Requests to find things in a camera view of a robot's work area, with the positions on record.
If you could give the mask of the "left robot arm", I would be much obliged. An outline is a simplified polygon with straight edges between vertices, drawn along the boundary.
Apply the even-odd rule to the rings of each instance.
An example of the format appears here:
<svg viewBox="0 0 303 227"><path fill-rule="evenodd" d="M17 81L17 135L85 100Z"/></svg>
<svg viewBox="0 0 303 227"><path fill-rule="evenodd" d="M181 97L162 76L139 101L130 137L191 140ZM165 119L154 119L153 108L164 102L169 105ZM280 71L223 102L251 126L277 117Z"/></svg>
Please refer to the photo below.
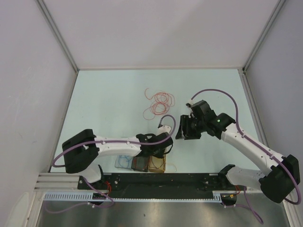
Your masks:
<svg viewBox="0 0 303 227"><path fill-rule="evenodd" d="M98 137L92 129L86 129L62 144L64 167L68 174L80 174L94 189L101 188L105 178L101 166L93 161L103 156L162 157L167 147L173 145L169 136L171 127L162 125L157 134L137 134L122 139Z"/></svg>

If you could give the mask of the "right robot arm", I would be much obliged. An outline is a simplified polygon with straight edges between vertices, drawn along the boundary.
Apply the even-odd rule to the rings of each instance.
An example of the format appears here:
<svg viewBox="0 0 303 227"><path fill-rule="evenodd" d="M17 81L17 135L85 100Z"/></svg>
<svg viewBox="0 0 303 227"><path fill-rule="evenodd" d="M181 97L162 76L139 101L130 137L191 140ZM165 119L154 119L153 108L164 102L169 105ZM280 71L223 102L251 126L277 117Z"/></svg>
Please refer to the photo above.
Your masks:
<svg viewBox="0 0 303 227"><path fill-rule="evenodd" d="M222 140L252 161L258 170L228 165L220 171L219 186L224 190L243 185L261 190L275 203L281 203L300 183L299 161L293 155L283 156L252 139L226 113L216 115L209 104L201 100L186 104L189 115L181 115L177 140L197 140L206 132Z"/></svg>

